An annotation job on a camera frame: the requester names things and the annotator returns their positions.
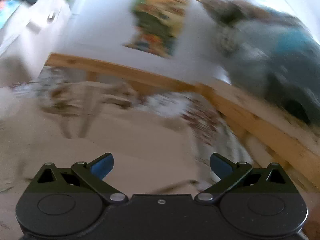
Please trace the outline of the pile of clothes on bed end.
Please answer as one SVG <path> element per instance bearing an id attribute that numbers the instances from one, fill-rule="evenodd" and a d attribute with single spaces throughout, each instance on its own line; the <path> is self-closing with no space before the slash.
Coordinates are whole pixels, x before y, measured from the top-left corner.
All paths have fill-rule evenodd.
<path id="1" fill-rule="evenodd" d="M 319 44 L 295 16 L 246 0 L 203 0 L 233 85 L 319 125 Z"/>

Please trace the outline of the colourful landscape wall poster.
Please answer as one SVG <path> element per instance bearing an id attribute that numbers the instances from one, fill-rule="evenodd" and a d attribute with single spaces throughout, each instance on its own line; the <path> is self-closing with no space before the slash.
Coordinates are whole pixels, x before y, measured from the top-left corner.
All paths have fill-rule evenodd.
<path id="1" fill-rule="evenodd" d="M 136 32 L 124 46 L 172 57 L 188 5 L 189 0 L 134 0 L 131 13 Z"/>

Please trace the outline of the wooden bed frame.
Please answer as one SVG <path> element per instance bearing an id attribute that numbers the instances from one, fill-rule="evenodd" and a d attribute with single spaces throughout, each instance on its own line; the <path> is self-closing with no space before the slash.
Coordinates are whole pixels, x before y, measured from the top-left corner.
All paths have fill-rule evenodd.
<path id="1" fill-rule="evenodd" d="M 96 80 L 99 74 L 119 77 L 144 94 L 157 89 L 201 94 L 226 117 L 237 135 L 244 137 L 248 133 L 256 137 L 286 168 L 303 176 L 300 185 L 319 188 L 319 130 L 308 128 L 294 116 L 233 85 L 220 80 L 209 86 L 191 84 L 115 63 L 57 53 L 48 57 L 46 65 L 85 70 L 89 81 Z"/>

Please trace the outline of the beige large garment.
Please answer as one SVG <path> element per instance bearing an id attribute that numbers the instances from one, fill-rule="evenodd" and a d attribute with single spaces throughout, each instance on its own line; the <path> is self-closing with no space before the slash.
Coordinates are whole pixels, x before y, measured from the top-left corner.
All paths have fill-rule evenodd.
<path id="1" fill-rule="evenodd" d="M 1 239 L 21 237 L 15 206 L 44 163 L 70 167 L 110 152 L 114 168 L 106 181 L 126 194 L 196 193 L 216 182 L 201 179 L 196 147 L 187 133 L 155 123 L 134 131 L 127 117 L 107 114 L 84 137 L 79 136 L 79 120 L 68 121 L 70 137 L 61 124 L 39 110 L 35 98 L 1 89 Z"/>

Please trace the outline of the floral white bed sheet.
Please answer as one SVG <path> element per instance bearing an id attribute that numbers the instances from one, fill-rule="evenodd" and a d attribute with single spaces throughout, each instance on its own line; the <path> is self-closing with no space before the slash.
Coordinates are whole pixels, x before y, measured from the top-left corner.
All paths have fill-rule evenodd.
<path id="1" fill-rule="evenodd" d="M 39 110 L 62 121 L 60 126 L 66 137 L 71 136 L 69 120 L 75 118 L 81 122 L 79 136 L 84 137 L 104 114 L 127 117 L 134 131 L 143 124 L 155 123 L 171 131 L 187 133 L 196 147 L 194 158 L 205 181 L 218 181 L 208 166 L 213 152 L 234 163 L 254 163 L 217 110 L 196 93 L 143 95 L 127 82 L 72 83 L 63 70 L 49 67 L 35 80 L 12 85 L 11 89 L 17 97 L 35 98 Z"/>

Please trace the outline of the white drawer cabinet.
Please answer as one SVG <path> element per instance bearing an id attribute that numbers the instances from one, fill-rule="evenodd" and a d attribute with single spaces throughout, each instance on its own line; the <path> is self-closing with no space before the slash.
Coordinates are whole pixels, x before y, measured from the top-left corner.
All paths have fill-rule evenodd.
<path id="1" fill-rule="evenodd" d="M 65 0 L 22 3 L 1 28 L 1 87 L 39 76 L 71 16 Z"/>

